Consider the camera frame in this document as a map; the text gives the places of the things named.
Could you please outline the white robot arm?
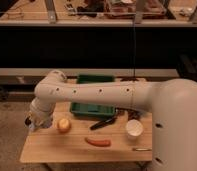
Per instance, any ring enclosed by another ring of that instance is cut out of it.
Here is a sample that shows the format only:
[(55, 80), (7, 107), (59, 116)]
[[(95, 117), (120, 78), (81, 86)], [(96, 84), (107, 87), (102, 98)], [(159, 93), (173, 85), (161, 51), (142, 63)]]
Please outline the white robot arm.
[(122, 81), (72, 84), (50, 71), (34, 89), (29, 129), (48, 128), (58, 102), (97, 104), (152, 114), (154, 171), (197, 171), (197, 82)]

